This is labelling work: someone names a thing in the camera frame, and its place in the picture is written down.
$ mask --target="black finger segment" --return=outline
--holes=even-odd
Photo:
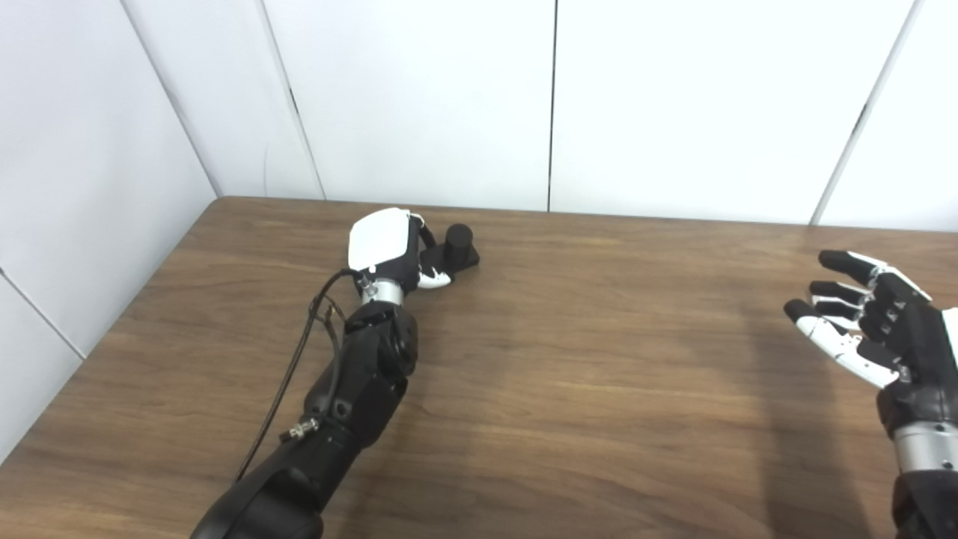
[[[818,253],[818,262],[822,267],[845,273],[859,284],[868,286],[875,265],[854,257],[845,250],[823,250]]]
[[[812,281],[809,285],[812,295],[837,297],[849,303],[858,303],[865,296],[864,293],[834,281]]]
[[[882,304],[894,306],[899,311],[909,303],[917,305],[928,303],[928,298],[895,273],[883,273],[878,276],[875,283],[875,299]]]
[[[815,303],[815,310],[824,316],[841,316],[849,320],[855,320],[861,312],[857,307],[841,301],[819,301]]]
[[[863,311],[865,317],[874,322],[878,328],[882,327],[883,325],[891,327],[901,314],[898,311],[889,311],[885,304],[877,300],[866,303]]]
[[[858,327],[861,328],[861,333],[864,333],[865,337],[875,342],[885,342],[888,339],[888,336],[881,332],[879,325],[867,317],[858,321]]]
[[[802,316],[820,316],[811,305],[801,299],[792,299],[786,303],[785,314],[792,322],[797,322]]]
[[[895,363],[898,356],[873,340],[862,340],[862,342],[858,344],[857,352],[859,356],[866,360],[872,363],[878,363],[889,370],[896,370],[898,368]]]

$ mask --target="wood grain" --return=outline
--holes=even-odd
[[[187,537],[374,209],[215,202],[0,466],[0,536]],[[469,223],[483,261],[408,298],[419,368],[327,537],[893,535],[875,392],[781,307],[828,276],[822,248],[958,304],[958,236],[417,209],[439,233]],[[274,433],[329,360],[317,337]]]

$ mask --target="wire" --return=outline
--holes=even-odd
[[[323,298],[326,297],[326,294],[330,291],[332,285],[339,280],[340,277],[345,277],[346,275],[351,275],[356,279],[362,278],[362,273],[356,271],[355,269],[341,269],[332,277],[330,277],[330,280],[326,281],[326,284],[323,285],[323,288],[319,291],[319,293],[312,298],[312,301],[309,302],[308,317],[306,320],[306,326],[303,328],[303,335],[300,337],[299,343],[296,344],[296,350],[293,352],[292,357],[289,358],[289,365],[286,367],[286,374],[283,376],[283,379],[280,381],[280,386],[276,390],[276,396],[273,397],[273,404],[269,407],[269,411],[266,413],[266,417],[263,419],[262,425],[260,425],[260,431],[256,434],[256,438],[253,440],[253,445],[249,448],[246,458],[243,459],[242,464],[239,466],[237,476],[233,483],[240,482],[240,480],[246,474],[246,469],[249,468],[250,463],[253,461],[253,457],[256,456],[256,452],[260,449],[262,440],[266,437],[266,431],[269,430],[269,426],[273,423],[273,418],[276,416],[276,410],[279,409],[280,403],[283,402],[283,396],[286,393],[286,389],[289,387],[289,381],[292,380],[293,373],[296,371],[297,365],[299,365],[300,357],[303,355],[303,350],[306,348],[306,343],[309,340],[309,332],[312,331],[312,322],[319,314],[319,306],[323,302]],[[335,302],[331,301],[331,304],[335,306],[336,312],[342,316],[342,311],[339,310],[339,307],[336,306]],[[332,391],[330,392],[330,398],[326,405],[328,410],[331,406],[332,396],[335,394],[334,391],[339,378],[339,341],[335,337],[335,330],[331,329],[332,324],[329,322],[328,316],[324,320],[323,325],[326,326],[327,332],[330,334],[333,341],[333,378],[331,386]]]

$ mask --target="robotic arm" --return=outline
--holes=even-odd
[[[815,281],[814,307],[793,299],[785,312],[838,364],[879,389],[878,417],[901,472],[892,505],[898,539],[958,537],[958,309],[936,309],[880,260],[829,250],[818,260],[865,288]]]
[[[416,320],[402,300],[419,287],[448,285],[457,271],[478,263],[464,224],[452,225],[445,243],[436,245],[425,220],[408,210],[386,209],[357,222],[350,269],[340,273],[353,277],[362,306],[345,322],[342,348],[280,447],[213,504],[191,537],[322,536],[320,514],[359,452],[379,439],[416,368]],[[317,308],[331,282],[317,296]]]

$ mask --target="robot finger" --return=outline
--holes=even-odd
[[[448,273],[437,271],[434,268],[423,269],[420,271],[419,288],[438,289],[452,282],[452,277]]]
[[[785,312],[802,334],[858,378],[875,387],[885,387],[898,379],[898,372],[869,361],[858,353],[860,339],[821,317],[805,301],[789,301],[785,305]]]
[[[429,226],[425,223],[425,218],[418,214],[409,212],[409,218],[419,222],[420,230],[420,239],[422,239],[422,244],[426,248],[430,248],[436,245],[436,237],[432,235],[432,230],[429,230]]]
[[[845,273],[857,281],[858,284],[867,286],[870,290],[875,290],[878,287],[879,278],[882,275],[895,275],[898,281],[901,281],[901,286],[897,287],[896,292],[905,293],[907,291],[931,301],[931,296],[904,273],[876,258],[852,251],[823,250],[818,253],[818,262],[829,270]]]
[[[816,301],[815,311],[821,316],[841,316],[851,321],[861,318],[861,308],[844,301]]]
[[[834,281],[812,281],[809,285],[811,295],[820,295],[822,299],[838,298],[852,305],[861,305],[871,295],[871,292]]]
[[[888,266],[881,260],[845,250],[823,250],[818,253],[818,262],[822,267],[845,273],[858,284],[869,288],[878,268]]]
[[[858,328],[861,329],[861,333],[865,334],[866,338],[875,342],[884,343],[888,339],[888,335],[881,332],[881,327],[868,318],[859,320]]]
[[[822,301],[835,301],[835,300],[836,299],[834,297],[823,297],[821,295],[813,295],[810,299],[810,303],[812,305],[816,305]],[[841,300],[837,300],[837,301],[847,305],[848,307],[858,308],[856,305],[847,304],[842,302]],[[859,318],[859,316],[853,316],[853,318],[845,318],[844,316],[830,316],[830,315],[822,315],[822,316],[824,316],[825,319],[827,319],[829,322],[833,323],[834,325],[840,328],[846,329],[848,331],[861,331],[861,328],[858,327],[858,322],[857,322],[857,319]]]
[[[888,370],[898,370],[898,354],[873,340],[861,340],[856,351],[859,356],[872,363],[877,363]]]

